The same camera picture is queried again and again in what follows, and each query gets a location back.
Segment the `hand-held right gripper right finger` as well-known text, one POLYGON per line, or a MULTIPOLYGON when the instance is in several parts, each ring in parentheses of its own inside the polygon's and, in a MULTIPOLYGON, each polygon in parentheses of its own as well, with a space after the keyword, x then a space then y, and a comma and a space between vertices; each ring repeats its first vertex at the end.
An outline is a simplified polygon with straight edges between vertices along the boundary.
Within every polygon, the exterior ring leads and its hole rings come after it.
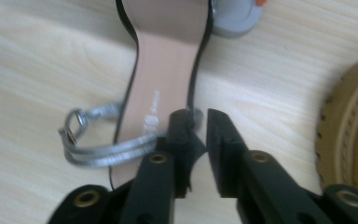
POLYGON ((333 224, 267 152, 249 149, 230 117, 210 109, 207 142, 218 192, 235 198, 244 224, 333 224))

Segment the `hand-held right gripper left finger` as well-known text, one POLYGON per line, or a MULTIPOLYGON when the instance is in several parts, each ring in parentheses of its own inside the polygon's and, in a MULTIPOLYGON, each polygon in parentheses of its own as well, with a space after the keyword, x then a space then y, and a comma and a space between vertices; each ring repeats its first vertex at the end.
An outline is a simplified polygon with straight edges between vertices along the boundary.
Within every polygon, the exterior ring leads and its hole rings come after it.
POLYGON ((174 202, 191 190, 192 169, 206 152, 196 135, 201 120, 202 113, 195 108, 170 115, 166 135, 142 159, 131 181, 118 224, 173 224, 174 202))

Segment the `tan suede boot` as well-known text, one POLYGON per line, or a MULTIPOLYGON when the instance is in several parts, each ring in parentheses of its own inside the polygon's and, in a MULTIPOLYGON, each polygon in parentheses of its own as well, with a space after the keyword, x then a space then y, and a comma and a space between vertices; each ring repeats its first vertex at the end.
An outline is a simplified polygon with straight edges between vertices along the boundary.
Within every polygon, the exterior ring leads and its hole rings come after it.
POLYGON ((349 68, 324 101, 317 126, 316 167, 322 188, 358 188, 358 63, 349 68))

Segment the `black sandal with glitter strap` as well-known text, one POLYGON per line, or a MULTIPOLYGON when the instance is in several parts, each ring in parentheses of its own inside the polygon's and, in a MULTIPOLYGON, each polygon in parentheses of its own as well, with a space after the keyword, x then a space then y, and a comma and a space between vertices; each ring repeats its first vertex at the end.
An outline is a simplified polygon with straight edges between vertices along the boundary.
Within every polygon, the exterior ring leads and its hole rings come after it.
POLYGON ((183 109, 196 129, 193 107, 200 56, 213 26, 211 0, 116 0, 121 22, 136 43, 136 60, 124 101, 74 109, 60 129, 64 157, 74 165, 107 167, 118 187, 135 175, 135 163, 168 132, 170 114, 183 109), (114 143, 78 147, 88 125, 115 119, 114 143))

